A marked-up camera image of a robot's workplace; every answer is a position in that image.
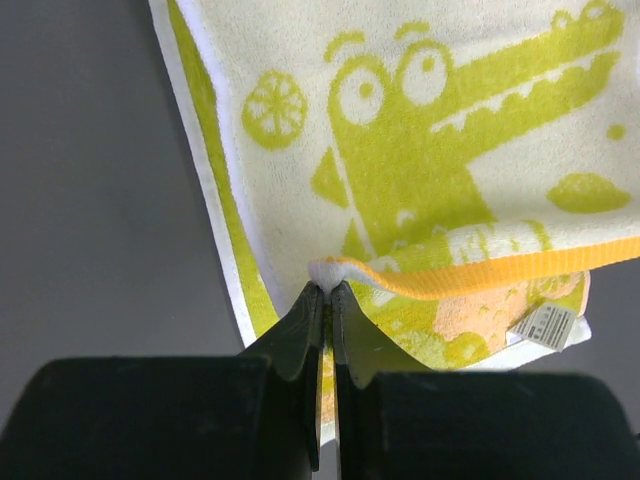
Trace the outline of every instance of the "cartoon crocodile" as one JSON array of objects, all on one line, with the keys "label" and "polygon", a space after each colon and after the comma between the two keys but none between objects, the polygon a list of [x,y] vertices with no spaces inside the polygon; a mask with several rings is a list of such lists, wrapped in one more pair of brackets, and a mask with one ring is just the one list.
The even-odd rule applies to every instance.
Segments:
[{"label": "cartoon crocodile", "polygon": [[[577,19],[560,10],[549,31],[459,66],[447,46],[428,38],[406,48],[394,73],[375,55],[349,58],[331,83],[328,114],[366,232],[354,237],[352,224],[344,250],[366,233],[380,257],[439,232],[495,222],[467,165],[598,95],[620,55],[606,47],[623,27],[622,12],[595,0]],[[412,22],[395,38],[427,30]],[[340,35],[325,60],[354,40],[364,35]],[[321,188],[320,177],[337,171],[327,165],[336,157],[328,151],[312,186],[345,207],[346,194],[336,201],[326,181]]]}]

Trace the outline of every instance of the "yellow pattern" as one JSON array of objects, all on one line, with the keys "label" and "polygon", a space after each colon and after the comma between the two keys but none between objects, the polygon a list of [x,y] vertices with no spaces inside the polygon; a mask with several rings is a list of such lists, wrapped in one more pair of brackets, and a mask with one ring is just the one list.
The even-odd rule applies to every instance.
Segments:
[{"label": "yellow pattern", "polygon": [[320,161],[320,166],[311,178],[311,188],[325,200],[342,208],[349,206],[347,191],[338,175],[333,150],[328,149]]},{"label": "yellow pattern", "polygon": [[[596,0],[578,19],[559,11],[550,31],[460,66],[446,45],[428,38],[411,43],[393,73],[371,54],[347,59],[331,83],[328,114],[375,253],[495,222],[467,165],[600,93],[619,58],[602,49],[623,26],[622,12]],[[410,22],[396,38],[427,31],[426,23]],[[570,64],[587,56],[590,67]],[[557,80],[548,80],[551,73]],[[495,98],[494,112],[488,102]],[[542,224],[535,232],[551,248]],[[478,239],[488,256],[486,238]],[[425,263],[419,268],[436,262]]]},{"label": "yellow pattern", "polygon": [[624,125],[611,125],[607,130],[607,137],[611,140],[622,140],[627,133]]},{"label": "yellow pattern", "polygon": [[595,173],[572,173],[549,190],[547,198],[570,213],[602,213],[622,208],[631,195]]},{"label": "yellow pattern", "polygon": [[333,58],[344,45],[349,43],[364,43],[364,41],[364,33],[360,31],[342,33],[331,40],[327,46],[327,50],[324,52],[324,61],[327,63],[332,62]]},{"label": "yellow pattern", "polygon": [[361,258],[365,262],[371,259],[371,256],[362,244],[362,240],[360,240],[360,235],[358,235],[358,229],[356,228],[356,222],[354,220],[351,221],[349,230],[347,230],[342,251],[345,255],[353,258]]},{"label": "yellow pattern", "polygon": [[231,194],[231,182],[227,173],[224,152],[220,141],[216,97],[211,80],[202,64],[200,54],[185,24],[175,0],[169,0],[169,17],[178,43],[180,59],[187,77],[189,91],[204,135],[204,142],[213,170],[218,195],[222,203],[224,220],[231,237],[242,292],[249,310],[249,316],[257,336],[262,335],[278,320],[267,290],[260,280],[258,265],[253,257],[249,242],[244,234],[240,216]]},{"label": "yellow pattern", "polygon": [[448,368],[472,365],[490,355],[486,341],[477,333],[463,332],[447,345],[445,359]]},{"label": "yellow pattern", "polygon": [[302,132],[307,100],[291,75],[263,74],[247,97],[242,124],[259,145],[269,150],[288,147]]}]

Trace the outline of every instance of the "lemon slice print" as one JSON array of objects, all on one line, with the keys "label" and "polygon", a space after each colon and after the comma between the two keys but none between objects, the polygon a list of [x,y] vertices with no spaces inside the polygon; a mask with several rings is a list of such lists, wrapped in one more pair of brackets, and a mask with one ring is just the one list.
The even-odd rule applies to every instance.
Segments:
[{"label": "lemon slice print", "polygon": [[571,173],[547,193],[556,207],[569,213],[603,213],[631,201],[631,195],[595,173]]},{"label": "lemon slice print", "polygon": [[288,147],[302,132],[307,100],[293,77],[271,70],[258,80],[242,110],[242,124],[268,150]]}]

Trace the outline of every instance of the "terry cloth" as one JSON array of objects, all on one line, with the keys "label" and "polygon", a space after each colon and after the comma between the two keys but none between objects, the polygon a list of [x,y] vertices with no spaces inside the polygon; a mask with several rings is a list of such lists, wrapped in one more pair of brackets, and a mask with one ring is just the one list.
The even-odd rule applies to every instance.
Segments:
[{"label": "terry cloth", "polygon": [[[638,255],[636,2],[474,7],[170,5],[180,52],[163,51],[170,72],[182,55],[189,89],[172,83],[245,342],[313,258],[326,289],[362,282],[376,323],[411,301],[426,345],[454,351],[441,304],[576,275],[586,290],[579,272]],[[490,339],[473,338],[478,361]]]}]

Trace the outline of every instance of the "crocodile eye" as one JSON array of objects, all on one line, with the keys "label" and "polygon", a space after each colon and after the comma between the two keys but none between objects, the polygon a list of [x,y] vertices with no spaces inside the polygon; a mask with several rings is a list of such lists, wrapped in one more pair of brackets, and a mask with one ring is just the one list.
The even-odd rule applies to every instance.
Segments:
[{"label": "crocodile eye", "polygon": [[551,20],[551,26],[553,28],[567,28],[573,22],[573,18],[571,18],[571,14],[566,10],[559,10],[553,16],[553,20]]},{"label": "crocodile eye", "polygon": [[414,104],[428,105],[440,96],[447,83],[447,66],[442,52],[424,47],[408,54],[402,71],[402,91]]},{"label": "crocodile eye", "polygon": [[583,20],[590,19],[596,20],[602,16],[604,16],[608,5],[606,2],[602,0],[592,0],[587,4],[586,7],[582,9],[582,13],[580,14],[580,18]]},{"label": "crocodile eye", "polygon": [[338,95],[344,117],[350,123],[366,125],[378,116],[385,89],[377,72],[360,66],[344,78]]}]

